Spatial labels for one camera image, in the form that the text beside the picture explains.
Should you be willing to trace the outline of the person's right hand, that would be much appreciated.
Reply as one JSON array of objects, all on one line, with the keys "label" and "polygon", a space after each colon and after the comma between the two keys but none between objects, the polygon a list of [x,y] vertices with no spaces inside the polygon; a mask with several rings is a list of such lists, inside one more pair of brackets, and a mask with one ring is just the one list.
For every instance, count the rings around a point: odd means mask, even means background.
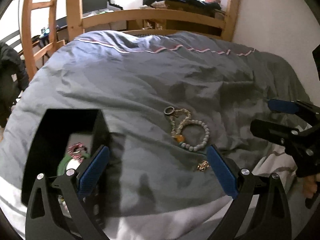
[{"label": "person's right hand", "polygon": [[303,194],[306,198],[311,199],[313,195],[317,192],[318,182],[319,174],[303,178]]}]

